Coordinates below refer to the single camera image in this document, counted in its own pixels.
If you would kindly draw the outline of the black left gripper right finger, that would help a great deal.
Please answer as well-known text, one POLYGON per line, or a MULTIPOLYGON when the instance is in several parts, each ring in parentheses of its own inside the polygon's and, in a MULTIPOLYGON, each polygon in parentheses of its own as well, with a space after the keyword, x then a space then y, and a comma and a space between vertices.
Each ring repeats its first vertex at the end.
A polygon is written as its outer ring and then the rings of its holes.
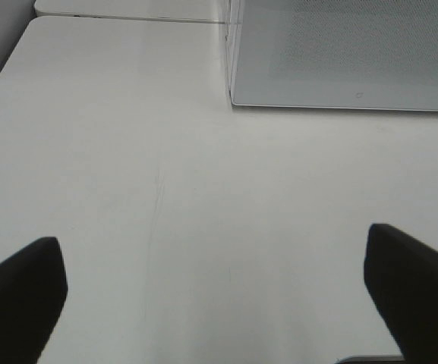
POLYGON ((438 363, 438 251, 390 224, 372 224, 364 283, 407 363, 438 363))

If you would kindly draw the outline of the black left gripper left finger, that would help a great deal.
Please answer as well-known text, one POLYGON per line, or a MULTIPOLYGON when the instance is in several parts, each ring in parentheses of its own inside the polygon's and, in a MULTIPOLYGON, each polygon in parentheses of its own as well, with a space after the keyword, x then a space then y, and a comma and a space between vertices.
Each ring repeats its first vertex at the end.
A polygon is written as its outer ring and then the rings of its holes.
POLYGON ((55 237, 39 238, 0 263, 0 363, 39 360, 67 295, 55 237))

